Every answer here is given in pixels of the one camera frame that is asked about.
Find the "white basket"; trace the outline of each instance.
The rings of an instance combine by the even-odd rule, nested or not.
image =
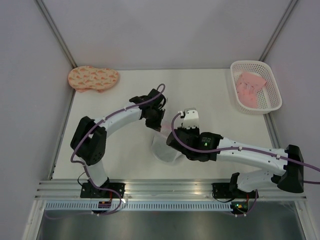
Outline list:
[[[232,86],[235,94],[234,100],[237,109],[244,114],[267,114],[277,110],[282,105],[282,98],[279,92],[274,74],[268,64],[262,61],[235,61],[231,67]],[[266,80],[265,86],[256,93],[258,108],[251,108],[243,105],[238,98],[236,84],[243,72],[249,72]]]

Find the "patterned fabric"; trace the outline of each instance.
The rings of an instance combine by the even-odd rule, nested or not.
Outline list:
[[[119,73],[109,68],[79,66],[68,74],[68,82],[76,91],[83,93],[89,89],[99,93],[113,87],[119,80]]]

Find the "white table surface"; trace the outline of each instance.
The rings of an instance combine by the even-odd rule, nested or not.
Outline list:
[[[147,95],[160,83],[168,98],[163,125],[186,108],[196,108],[201,132],[212,132],[245,144],[272,147],[263,115],[240,113],[233,106],[227,88],[229,69],[125,70],[120,81],[104,93],[77,92],[58,154],[54,179],[76,179],[84,172],[71,163],[70,147],[80,119],[98,118],[122,108],[130,98]],[[176,165],[156,159],[151,152],[154,131],[142,119],[131,123],[107,139],[104,169],[111,179],[229,179],[233,173],[247,173],[255,167],[232,162],[199,162],[185,157]]]

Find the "pink cloth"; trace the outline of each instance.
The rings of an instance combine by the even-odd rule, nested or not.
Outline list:
[[[262,77],[243,72],[236,82],[236,91],[240,102],[248,108],[258,108],[256,93],[266,84]]]

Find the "metallic floor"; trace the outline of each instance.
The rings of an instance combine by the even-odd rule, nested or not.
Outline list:
[[[50,217],[75,211],[48,211]],[[304,240],[293,203],[258,202],[247,217],[223,212],[121,211],[43,218],[38,240]]]

